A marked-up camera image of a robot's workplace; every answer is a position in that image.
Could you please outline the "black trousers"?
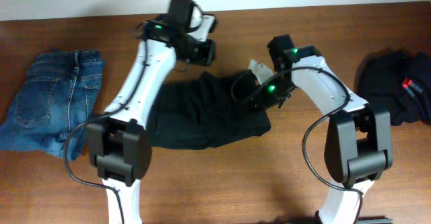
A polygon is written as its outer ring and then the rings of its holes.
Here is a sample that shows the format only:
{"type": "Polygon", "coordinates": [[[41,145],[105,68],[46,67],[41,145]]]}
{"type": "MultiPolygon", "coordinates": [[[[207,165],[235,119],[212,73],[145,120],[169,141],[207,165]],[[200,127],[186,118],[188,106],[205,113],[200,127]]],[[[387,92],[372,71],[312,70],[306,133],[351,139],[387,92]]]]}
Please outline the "black trousers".
{"type": "Polygon", "coordinates": [[[263,106],[237,102],[256,89],[248,71],[225,77],[204,72],[191,81],[164,84],[147,122],[151,146],[202,150],[260,137],[271,129],[263,106]]]}

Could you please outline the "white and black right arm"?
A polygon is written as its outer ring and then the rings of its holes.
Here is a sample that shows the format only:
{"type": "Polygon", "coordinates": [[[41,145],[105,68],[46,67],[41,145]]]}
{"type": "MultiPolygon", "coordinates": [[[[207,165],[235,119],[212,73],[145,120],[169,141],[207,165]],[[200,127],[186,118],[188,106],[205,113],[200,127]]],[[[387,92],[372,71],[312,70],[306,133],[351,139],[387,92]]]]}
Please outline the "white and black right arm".
{"type": "Polygon", "coordinates": [[[385,217],[360,219],[364,196],[393,164],[390,114],[349,89],[329,68],[314,46],[296,47],[289,35],[268,44],[273,68],[258,64],[251,71],[259,89],[246,101],[262,107],[283,106],[295,89],[301,89],[322,116],[305,132],[302,154],[312,174],[329,191],[322,207],[305,223],[392,223],[385,217]],[[324,159],[331,177],[325,180],[312,167],[306,142],[312,130],[327,121],[324,159]]]}

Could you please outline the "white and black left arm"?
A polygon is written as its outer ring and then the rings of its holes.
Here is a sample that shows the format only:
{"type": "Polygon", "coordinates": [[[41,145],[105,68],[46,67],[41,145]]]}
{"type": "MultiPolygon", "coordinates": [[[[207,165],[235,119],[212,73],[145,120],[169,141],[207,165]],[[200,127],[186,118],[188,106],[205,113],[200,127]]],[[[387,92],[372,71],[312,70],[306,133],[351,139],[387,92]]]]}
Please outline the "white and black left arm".
{"type": "Polygon", "coordinates": [[[204,13],[193,0],[170,0],[166,13],[138,25],[137,56],[114,100],[102,114],[77,125],[86,130],[90,163],[101,183],[78,178],[63,161],[69,176],[80,184],[103,188],[108,199],[109,223],[141,223],[141,179],[152,160],[147,121],[157,94],[177,61],[210,66],[215,42],[208,35],[216,27],[215,15],[204,13]]]}

